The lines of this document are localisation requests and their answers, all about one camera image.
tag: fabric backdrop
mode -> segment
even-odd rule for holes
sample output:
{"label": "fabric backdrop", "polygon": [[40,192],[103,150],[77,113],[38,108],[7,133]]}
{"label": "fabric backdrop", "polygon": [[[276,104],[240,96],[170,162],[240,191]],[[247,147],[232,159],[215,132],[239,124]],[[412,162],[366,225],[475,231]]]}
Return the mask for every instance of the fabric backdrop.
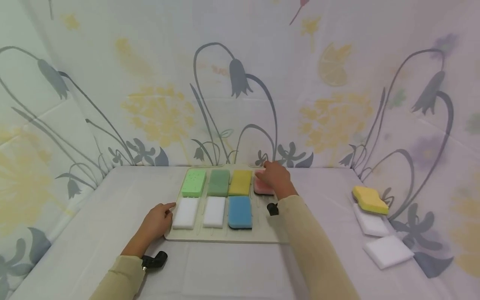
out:
{"label": "fabric backdrop", "polygon": [[446,299],[480,293],[477,1],[0,7],[0,299],[112,168],[267,159],[353,169]]}

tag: yellow sponge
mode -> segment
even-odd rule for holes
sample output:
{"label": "yellow sponge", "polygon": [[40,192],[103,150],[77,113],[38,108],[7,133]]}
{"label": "yellow sponge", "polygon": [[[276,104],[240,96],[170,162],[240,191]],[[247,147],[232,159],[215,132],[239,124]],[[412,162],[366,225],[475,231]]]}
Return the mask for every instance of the yellow sponge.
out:
{"label": "yellow sponge", "polygon": [[352,193],[360,208],[364,211],[382,215],[388,214],[388,206],[380,199],[376,190],[357,185],[353,188]]}
{"label": "yellow sponge", "polygon": [[228,190],[229,196],[248,196],[250,195],[250,181],[252,180],[252,171],[234,170],[232,183]]}

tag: long sleeve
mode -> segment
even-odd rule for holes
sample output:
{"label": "long sleeve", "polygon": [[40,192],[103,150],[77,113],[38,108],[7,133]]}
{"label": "long sleeve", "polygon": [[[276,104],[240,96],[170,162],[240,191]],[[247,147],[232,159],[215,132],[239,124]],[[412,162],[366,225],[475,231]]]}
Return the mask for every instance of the long sleeve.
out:
{"label": "long sleeve", "polygon": [[132,300],[145,276],[142,260],[136,256],[117,257],[90,300]]}
{"label": "long sleeve", "polygon": [[332,243],[303,199],[299,196],[282,199],[278,210],[310,299],[360,299]]}

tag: green sponge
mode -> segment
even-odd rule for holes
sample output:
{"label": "green sponge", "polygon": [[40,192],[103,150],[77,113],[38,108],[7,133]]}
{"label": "green sponge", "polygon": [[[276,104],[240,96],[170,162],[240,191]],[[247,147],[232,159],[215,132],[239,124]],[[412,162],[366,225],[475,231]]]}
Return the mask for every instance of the green sponge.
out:
{"label": "green sponge", "polygon": [[206,171],[199,169],[190,169],[185,175],[181,194],[183,197],[201,197],[204,190]]}
{"label": "green sponge", "polygon": [[229,170],[212,170],[208,182],[207,196],[227,197],[229,181]]}

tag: white melamine sponge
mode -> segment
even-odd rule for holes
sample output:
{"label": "white melamine sponge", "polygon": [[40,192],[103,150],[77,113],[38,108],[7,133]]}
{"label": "white melamine sponge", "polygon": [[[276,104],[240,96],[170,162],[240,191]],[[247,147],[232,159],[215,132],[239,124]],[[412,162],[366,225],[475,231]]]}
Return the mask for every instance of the white melamine sponge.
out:
{"label": "white melamine sponge", "polygon": [[198,198],[181,198],[173,217],[173,229],[193,229],[197,216]]}
{"label": "white melamine sponge", "polygon": [[360,224],[363,233],[376,237],[385,237],[388,235],[388,228],[381,216],[369,214],[360,209],[358,204],[353,205],[353,212]]}
{"label": "white melamine sponge", "polygon": [[414,253],[394,235],[366,243],[363,248],[380,270],[404,262],[414,255]]}
{"label": "white melamine sponge", "polygon": [[208,197],[204,213],[204,227],[223,228],[225,197]]}

